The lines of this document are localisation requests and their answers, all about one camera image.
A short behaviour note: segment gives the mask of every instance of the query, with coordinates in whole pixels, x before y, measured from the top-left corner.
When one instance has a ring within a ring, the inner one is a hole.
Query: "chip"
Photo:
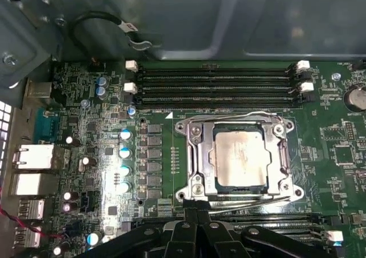
[[[161,137],[148,137],[148,145],[149,146],[160,146]]]
[[[148,190],[148,199],[160,199],[160,198],[161,198],[161,190],[159,189]]]
[[[107,236],[111,236],[114,234],[114,227],[105,227],[104,234]]]
[[[69,116],[69,124],[77,124],[79,122],[79,117]]]
[[[147,130],[146,128],[141,128],[141,129],[140,129],[140,131],[139,131],[139,133],[140,133],[141,135],[145,135],[145,134],[147,134],[147,133],[148,133],[148,130]]]
[[[148,149],[148,158],[149,159],[160,159],[161,158],[161,149]]]
[[[148,185],[161,185],[161,176],[148,176]]]
[[[138,179],[139,185],[146,185],[146,179]]]
[[[117,98],[117,97],[112,97],[112,98],[110,99],[110,103],[111,103],[112,105],[116,105],[116,104],[118,104],[118,98]]]
[[[117,215],[117,207],[115,205],[112,207],[108,207],[108,215]]]
[[[78,77],[76,76],[72,76],[70,77],[70,81],[69,81],[71,84],[76,84],[78,82]]]
[[[112,77],[112,79],[110,80],[110,83],[112,85],[119,85],[120,84],[120,78],[119,77]]]
[[[161,164],[159,162],[148,162],[148,171],[161,171]]]
[[[138,171],[146,171],[146,164],[141,164],[138,166]]]
[[[86,178],[85,179],[86,186],[94,186],[94,178]]]
[[[146,199],[146,191],[139,191],[137,193],[137,198],[139,198],[139,199]]]
[[[95,148],[86,148],[86,152],[87,153],[95,153],[96,149]]]
[[[90,122],[86,125],[86,131],[96,131],[97,130],[97,123]]]
[[[139,159],[146,159],[148,157],[148,154],[146,152],[140,152],[138,154]]]
[[[113,148],[105,148],[104,155],[112,156],[113,155]]]
[[[125,119],[127,119],[127,112],[125,112],[125,111],[121,111],[121,112],[119,112],[119,114],[118,114],[118,119],[120,119],[120,120],[125,120]]]
[[[161,133],[161,125],[148,125],[148,133]]]

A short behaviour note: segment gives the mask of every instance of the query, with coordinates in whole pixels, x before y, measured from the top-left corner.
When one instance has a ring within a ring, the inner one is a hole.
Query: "integrated circuit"
[[[161,176],[154,175],[154,176],[148,176],[148,185],[161,185]]]
[[[149,146],[161,146],[161,137],[150,136],[148,137]]]
[[[162,196],[161,190],[159,189],[149,189],[148,190],[148,199],[160,199]]]
[[[112,156],[113,155],[113,148],[105,148],[104,155]]]
[[[97,130],[97,123],[96,122],[90,122],[86,125],[87,131],[96,131]]]
[[[118,98],[117,98],[117,97],[112,97],[112,98],[110,99],[110,104],[111,104],[111,105],[116,105],[116,104],[118,104]]]
[[[161,125],[148,125],[149,134],[159,134],[161,133]]]
[[[334,147],[337,165],[353,165],[353,153],[350,145],[336,145]]]
[[[162,153],[161,149],[148,149],[149,159],[161,159]]]
[[[150,171],[150,172],[161,171],[161,163],[160,162],[148,162],[148,171]]]
[[[117,207],[115,205],[112,207],[108,207],[108,215],[117,215]]]

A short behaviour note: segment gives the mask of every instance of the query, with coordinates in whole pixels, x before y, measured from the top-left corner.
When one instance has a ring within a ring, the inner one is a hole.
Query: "blue capacitor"
[[[108,97],[107,91],[103,86],[99,86],[96,89],[96,95],[99,97],[99,99],[104,100]]]
[[[127,109],[127,114],[130,118],[136,117],[137,111],[136,108],[132,105]]]
[[[104,88],[108,87],[108,81],[105,77],[99,77],[97,78],[97,85],[98,86],[103,86]]]

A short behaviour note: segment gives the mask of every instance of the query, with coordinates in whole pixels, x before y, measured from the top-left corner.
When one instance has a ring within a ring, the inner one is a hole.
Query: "capacitor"
[[[80,106],[81,108],[87,109],[90,107],[90,101],[89,100],[82,100],[80,102]]]
[[[120,157],[122,159],[128,159],[131,158],[132,156],[132,151],[129,148],[121,148],[120,150]]]
[[[131,184],[129,182],[120,183],[120,192],[127,193],[131,189]]]
[[[79,193],[75,191],[68,191],[63,194],[65,201],[75,201],[79,199]]]
[[[99,77],[97,78],[97,85],[107,88],[109,86],[109,83],[105,77]]]
[[[95,246],[100,242],[100,240],[102,240],[102,233],[100,231],[94,231],[86,238],[86,242],[91,246]]]
[[[78,138],[74,138],[72,136],[69,136],[68,138],[66,138],[66,143],[68,145],[72,145],[76,148],[81,146],[81,141]]]
[[[127,114],[128,114],[128,116],[129,116],[130,118],[134,118],[134,117],[136,117],[136,115],[137,115],[136,108],[135,108],[133,105],[131,105],[131,106],[130,106],[130,107],[128,107],[128,109],[127,109]]]
[[[78,208],[79,208],[79,206],[75,202],[66,202],[62,205],[63,212],[76,211]]]
[[[71,244],[68,241],[64,241],[53,249],[53,254],[56,256],[63,255],[65,252],[69,251],[70,248]]]
[[[96,166],[97,165],[97,159],[92,158],[92,157],[84,157],[82,159],[82,164],[83,165]]]
[[[99,99],[105,100],[108,97],[108,93],[103,86],[99,86],[96,89],[96,95]]]
[[[122,165],[121,169],[120,169],[120,174],[121,174],[122,177],[126,177],[126,176],[130,175],[131,171],[132,170],[129,166]]]
[[[124,129],[120,133],[120,138],[124,141],[129,141],[132,139],[132,132],[128,129]]]

